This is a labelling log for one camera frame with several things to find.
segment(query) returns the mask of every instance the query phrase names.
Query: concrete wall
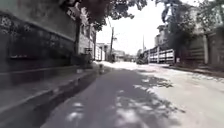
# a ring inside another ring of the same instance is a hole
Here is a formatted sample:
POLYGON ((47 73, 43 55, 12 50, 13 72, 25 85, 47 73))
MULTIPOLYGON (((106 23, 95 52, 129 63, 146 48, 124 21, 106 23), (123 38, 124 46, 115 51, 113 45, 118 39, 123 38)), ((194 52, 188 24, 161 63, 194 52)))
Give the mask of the concrete wall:
POLYGON ((0 0, 0 11, 75 40, 75 21, 59 8, 60 0, 0 0))

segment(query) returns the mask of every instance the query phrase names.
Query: tree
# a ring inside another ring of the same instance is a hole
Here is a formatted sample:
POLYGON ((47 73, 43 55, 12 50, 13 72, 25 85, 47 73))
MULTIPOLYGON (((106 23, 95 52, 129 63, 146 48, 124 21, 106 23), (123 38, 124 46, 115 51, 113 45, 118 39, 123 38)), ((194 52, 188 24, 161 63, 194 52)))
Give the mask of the tree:
POLYGON ((182 3, 180 0, 163 0, 164 11, 161 19, 166 24, 168 29, 167 44, 168 47, 175 51, 176 57, 181 57, 182 49, 186 48, 188 42, 194 36, 195 22, 191 17, 192 6, 182 3))
POLYGON ((136 6, 142 10, 147 5, 147 0, 65 0, 65 6, 74 6, 80 2, 81 8, 86 8, 89 23, 93 23, 96 30, 101 30, 106 25, 106 18, 113 20, 120 18, 134 18, 134 15, 128 12, 130 7, 136 6))
POLYGON ((164 23, 166 22, 168 12, 171 11, 171 15, 175 18, 176 7, 182 4, 180 0, 155 0, 155 4, 157 5, 158 3, 164 4, 164 10, 162 12, 162 21, 164 23))
POLYGON ((204 32, 211 32, 217 24, 224 23, 223 4, 224 1, 222 0, 204 0, 199 3, 197 21, 201 23, 204 32))

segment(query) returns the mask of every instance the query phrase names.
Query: utility pole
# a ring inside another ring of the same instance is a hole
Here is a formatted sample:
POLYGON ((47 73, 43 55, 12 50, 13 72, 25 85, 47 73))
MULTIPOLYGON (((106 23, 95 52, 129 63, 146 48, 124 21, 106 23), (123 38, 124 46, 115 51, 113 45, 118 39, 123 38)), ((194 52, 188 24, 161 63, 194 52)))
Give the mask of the utility pole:
POLYGON ((112 27, 112 35, 110 40, 110 61, 112 61, 113 41, 114 41, 114 27, 112 27))

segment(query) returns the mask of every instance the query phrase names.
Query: street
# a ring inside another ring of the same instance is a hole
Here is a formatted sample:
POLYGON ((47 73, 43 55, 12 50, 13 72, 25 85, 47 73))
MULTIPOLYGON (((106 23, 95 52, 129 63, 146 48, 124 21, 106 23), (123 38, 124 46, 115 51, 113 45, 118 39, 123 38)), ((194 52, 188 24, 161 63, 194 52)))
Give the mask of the street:
POLYGON ((223 128, 224 79, 115 63, 41 128, 223 128))

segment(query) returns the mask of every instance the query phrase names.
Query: fence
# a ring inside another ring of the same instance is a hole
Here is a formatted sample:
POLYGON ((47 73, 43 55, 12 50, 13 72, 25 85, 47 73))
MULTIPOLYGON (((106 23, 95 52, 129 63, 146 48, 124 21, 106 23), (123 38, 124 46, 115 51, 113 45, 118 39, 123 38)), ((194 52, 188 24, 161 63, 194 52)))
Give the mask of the fence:
POLYGON ((160 51, 149 50, 148 62, 149 63, 172 63, 174 61, 174 51, 172 49, 160 51))

